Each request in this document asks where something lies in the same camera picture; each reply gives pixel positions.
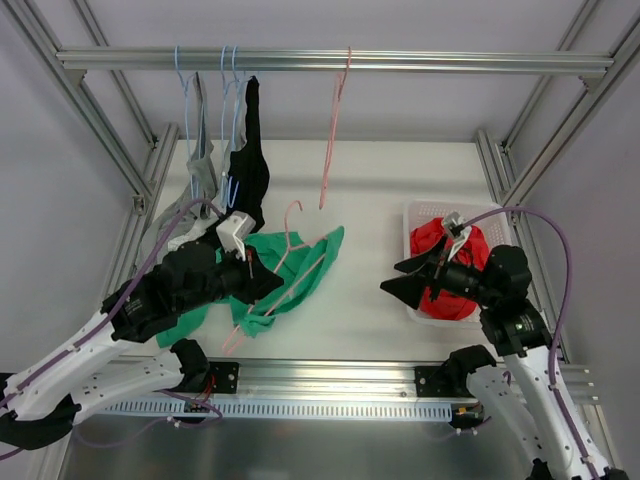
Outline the black tank top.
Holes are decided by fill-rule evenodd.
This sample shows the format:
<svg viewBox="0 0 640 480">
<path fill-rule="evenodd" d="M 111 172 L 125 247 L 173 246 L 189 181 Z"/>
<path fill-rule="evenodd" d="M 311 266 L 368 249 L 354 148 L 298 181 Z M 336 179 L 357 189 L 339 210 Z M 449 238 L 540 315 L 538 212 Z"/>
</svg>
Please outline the black tank top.
<svg viewBox="0 0 640 480">
<path fill-rule="evenodd" d="M 232 180 L 231 210 L 244 212 L 254 220 L 252 233 L 257 233 L 265 225 L 262 202 L 270 181 L 261 145 L 259 88 L 259 80 L 252 76 L 245 92 L 246 143 L 240 150 L 231 153 L 229 169 Z"/>
</svg>

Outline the black left arm base bracket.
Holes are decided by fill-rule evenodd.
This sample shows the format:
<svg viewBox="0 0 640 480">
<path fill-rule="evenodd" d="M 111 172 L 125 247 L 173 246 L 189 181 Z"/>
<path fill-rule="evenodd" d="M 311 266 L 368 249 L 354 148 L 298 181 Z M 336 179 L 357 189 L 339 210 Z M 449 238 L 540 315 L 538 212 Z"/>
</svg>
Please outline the black left arm base bracket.
<svg viewBox="0 0 640 480">
<path fill-rule="evenodd" d="M 181 339 L 170 347 L 180 362 L 183 379 L 172 388 L 177 393 L 235 394 L 238 362 L 210 360 L 196 340 Z"/>
</svg>

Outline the black right arm base bracket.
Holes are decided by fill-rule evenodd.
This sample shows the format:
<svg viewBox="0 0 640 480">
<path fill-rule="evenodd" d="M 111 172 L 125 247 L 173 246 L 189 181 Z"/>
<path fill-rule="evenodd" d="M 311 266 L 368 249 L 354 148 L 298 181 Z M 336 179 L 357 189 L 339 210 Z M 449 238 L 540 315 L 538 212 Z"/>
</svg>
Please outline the black right arm base bracket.
<svg viewBox="0 0 640 480">
<path fill-rule="evenodd" d="M 472 398 L 466 381 L 479 368 L 495 367 L 497 362 L 482 345 L 451 352 L 439 366 L 419 365 L 414 368 L 414 384 L 418 398 Z"/>
</svg>

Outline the pink wire hanger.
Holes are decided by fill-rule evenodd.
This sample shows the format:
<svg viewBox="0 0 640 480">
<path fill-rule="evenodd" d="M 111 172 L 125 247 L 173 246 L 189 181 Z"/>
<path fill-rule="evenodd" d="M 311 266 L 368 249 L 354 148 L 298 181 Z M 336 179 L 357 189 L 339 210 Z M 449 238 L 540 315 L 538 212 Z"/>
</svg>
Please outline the pink wire hanger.
<svg viewBox="0 0 640 480">
<path fill-rule="evenodd" d="M 345 62 L 345 67 L 342 71 L 336 74 L 333 97 L 332 97 L 332 105 L 331 105 L 331 117 L 329 123 L 329 135 L 327 139 L 326 151 L 325 151 L 325 160 L 323 166 L 323 175 L 321 182 L 321 189 L 319 195 L 319 205 L 318 208 L 323 210 L 326 204 L 327 192 L 329 188 L 329 176 L 330 169 L 333 158 L 333 150 L 334 143 L 336 139 L 337 133 L 337 125 L 339 120 L 339 112 L 341 106 L 342 95 L 344 91 L 344 87 L 346 84 L 347 76 L 351 67 L 352 62 L 352 48 L 349 47 L 347 49 L 347 59 Z"/>
</svg>

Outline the red tank top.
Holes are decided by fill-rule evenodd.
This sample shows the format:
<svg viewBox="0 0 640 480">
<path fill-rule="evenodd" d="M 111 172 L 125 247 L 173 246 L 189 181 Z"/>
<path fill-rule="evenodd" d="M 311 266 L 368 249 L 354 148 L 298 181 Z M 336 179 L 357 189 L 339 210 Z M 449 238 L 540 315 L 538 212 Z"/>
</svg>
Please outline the red tank top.
<svg viewBox="0 0 640 480">
<path fill-rule="evenodd" d="M 409 235 L 410 256 L 416 257 L 429 252 L 436 247 L 442 239 L 445 239 L 445 250 L 452 246 L 442 226 L 442 217 L 434 217 L 429 222 L 414 228 Z M 456 253 L 455 257 L 447 263 L 447 271 L 439 275 L 438 285 L 441 287 L 436 299 L 432 298 L 430 288 L 426 288 L 421 299 L 419 310 L 432 319 L 439 321 L 463 321 L 470 317 L 477 309 L 478 304 L 466 297 L 457 295 L 447 288 L 445 275 L 456 273 L 453 265 L 473 266 L 481 272 L 488 260 L 490 249 L 483 231 L 477 226 L 471 227 L 469 238 Z"/>
</svg>

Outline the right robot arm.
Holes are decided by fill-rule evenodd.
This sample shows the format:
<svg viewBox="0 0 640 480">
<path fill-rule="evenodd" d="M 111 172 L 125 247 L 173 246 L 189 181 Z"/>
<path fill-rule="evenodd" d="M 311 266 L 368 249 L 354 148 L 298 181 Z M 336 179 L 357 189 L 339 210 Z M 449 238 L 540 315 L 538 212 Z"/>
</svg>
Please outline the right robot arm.
<svg viewBox="0 0 640 480">
<path fill-rule="evenodd" d="M 490 345 L 452 352 L 440 369 L 456 395 L 472 395 L 511 432 L 532 479 L 625 479 L 599 451 L 581 421 L 552 351 L 551 334 L 527 297 L 531 272 L 524 251 L 494 247 L 482 269 L 449 259 L 445 241 L 395 265 L 380 287 L 416 308 L 442 292 L 480 308 Z"/>
</svg>

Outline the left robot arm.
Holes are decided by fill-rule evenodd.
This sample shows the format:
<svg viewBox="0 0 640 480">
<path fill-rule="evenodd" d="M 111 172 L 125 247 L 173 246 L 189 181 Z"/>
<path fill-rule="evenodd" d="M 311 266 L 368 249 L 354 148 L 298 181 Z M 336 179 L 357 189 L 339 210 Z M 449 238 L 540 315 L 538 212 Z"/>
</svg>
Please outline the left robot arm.
<svg viewBox="0 0 640 480">
<path fill-rule="evenodd" d="M 2 443 L 38 450 L 120 401 L 161 390 L 199 390 L 210 364 L 194 340 L 178 340 L 167 351 L 119 372 L 100 370 L 176 327 L 186 313 L 229 297 L 254 303 L 283 284 L 252 246 L 242 253 L 222 252 L 195 241 L 168 253 L 105 299 L 65 344 L 2 379 Z"/>
</svg>

